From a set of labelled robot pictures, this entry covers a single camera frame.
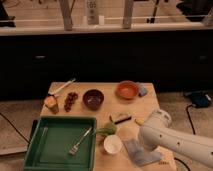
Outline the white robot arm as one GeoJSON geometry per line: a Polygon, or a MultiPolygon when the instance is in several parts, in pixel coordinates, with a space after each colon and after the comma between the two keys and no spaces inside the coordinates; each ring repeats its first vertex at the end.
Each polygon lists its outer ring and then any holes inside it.
{"type": "Polygon", "coordinates": [[[176,131],[170,128],[171,123],[169,113],[153,110],[139,128],[141,146],[146,151],[161,146],[213,168],[213,139],[176,131]]]}

